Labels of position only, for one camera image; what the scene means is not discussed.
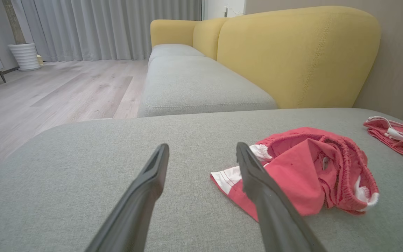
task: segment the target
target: sofa armrest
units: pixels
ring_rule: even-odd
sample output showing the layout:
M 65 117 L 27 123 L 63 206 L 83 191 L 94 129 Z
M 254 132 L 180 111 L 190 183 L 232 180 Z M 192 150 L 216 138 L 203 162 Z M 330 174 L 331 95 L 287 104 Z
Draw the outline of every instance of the sofa armrest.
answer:
M 198 21 L 157 19 L 150 24 L 152 47 L 159 44 L 192 46 L 194 27 Z

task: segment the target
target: gray sofa cushion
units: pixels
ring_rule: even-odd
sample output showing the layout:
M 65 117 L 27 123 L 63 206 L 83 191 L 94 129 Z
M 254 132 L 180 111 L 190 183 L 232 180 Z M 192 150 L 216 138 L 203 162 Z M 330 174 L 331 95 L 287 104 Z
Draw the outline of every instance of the gray sofa cushion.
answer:
M 351 137 L 381 193 L 363 216 L 305 217 L 326 249 L 403 251 L 403 156 L 369 136 L 357 108 L 266 110 L 102 120 L 36 136 L 0 166 L 0 252 L 84 251 L 158 144 L 170 147 L 146 251 L 264 251 L 261 231 L 209 178 L 236 164 L 238 141 L 310 126 Z
M 138 116 L 275 108 L 269 94 L 211 58 L 162 56 L 150 63 Z
M 149 57 L 149 65 L 153 59 L 161 56 L 202 56 L 206 57 L 203 53 L 189 45 L 182 44 L 161 44 L 153 47 L 152 53 Z

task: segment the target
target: white trim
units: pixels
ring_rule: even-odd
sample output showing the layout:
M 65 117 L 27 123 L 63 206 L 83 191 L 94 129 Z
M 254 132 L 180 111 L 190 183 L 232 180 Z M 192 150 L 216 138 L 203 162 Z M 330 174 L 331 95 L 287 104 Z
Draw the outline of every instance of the white trim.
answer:
M 386 121 L 386 122 L 388 123 L 389 128 L 387 129 L 387 133 L 384 134 L 385 136 L 387 136 L 387 134 L 388 134 L 387 137 L 389 137 L 390 139 L 393 139 L 393 138 L 394 138 L 394 139 L 396 139 L 396 140 L 398 140 L 398 141 L 402 141 L 402 140 L 403 140 L 403 133 L 397 131 L 397 130 L 394 129 L 393 126 L 392 126 L 392 124 L 394 124 L 394 125 L 396 125 L 396 126 L 398 126 L 398 127 L 403 128 L 403 124 L 402 124 L 402 123 L 398 123 L 398 122 L 396 122 L 396 121 L 391 121 L 391 120 L 388 120 L 388 119 L 386 119 L 386 118 L 384 118 L 384 117 L 379 117 L 379 116 L 370 117 L 370 118 L 368 118 L 368 120 L 366 120 L 366 122 L 369 123 L 370 121 L 374 121 L 374 120 L 384 120 L 384 121 Z
M 270 161 L 273 159 L 273 157 L 268 154 L 268 147 L 265 145 L 251 145 L 250 150 L 260 161 Z
M 234 166 L 232 168 L 219 172 L 211 172 L 211 175 L 214 178 L 217 185 L 219 185 L 219 187 L 226 194 L 229 194 L 231 188 L 242 179 L 242 175 L 240 174 L 240 168 L 238 166 Z
M 354 195 L 357 199 L 367 204 L 364 209 L 360 209 L 358 211 L 366 212 L 377 204 L 377 201 L 379 200 L 379 193 L 375 192 L 370 195 L 369 189 L 367 187 L 360 187 L 360 180 L 361 177 L 359 176 L 357 182 L 355 182 L 354 184 Z

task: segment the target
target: beige wall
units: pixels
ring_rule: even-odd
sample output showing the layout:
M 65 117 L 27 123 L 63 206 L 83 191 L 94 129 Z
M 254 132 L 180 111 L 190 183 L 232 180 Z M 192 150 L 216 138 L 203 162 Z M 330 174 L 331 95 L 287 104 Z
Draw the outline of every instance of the beige wall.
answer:
M 247 14 L 270 10 L 342 5 L 375 16 L 382 28 L 379 53 L 354 107 L 403 119 L 403 1 L 401 0 L 248 0 Z
M 203 1 L 204 20 L 225 17 L 224 6 L 228 9 L 227 17 L 241 16 L 243 15 L 245 0 L 205 0 Z

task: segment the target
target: white flower pot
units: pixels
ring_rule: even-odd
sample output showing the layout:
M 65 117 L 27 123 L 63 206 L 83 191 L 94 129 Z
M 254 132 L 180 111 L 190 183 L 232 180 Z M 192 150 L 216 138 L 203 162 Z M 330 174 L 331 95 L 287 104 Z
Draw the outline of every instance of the white flower pot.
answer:
M 37 60 L 37 49 L 35 43 L 8 45 L 8 48 L 15 56 L 16 62 L 20 66 L 20 71 L 32 71 L 40 69 L 41 66 Z

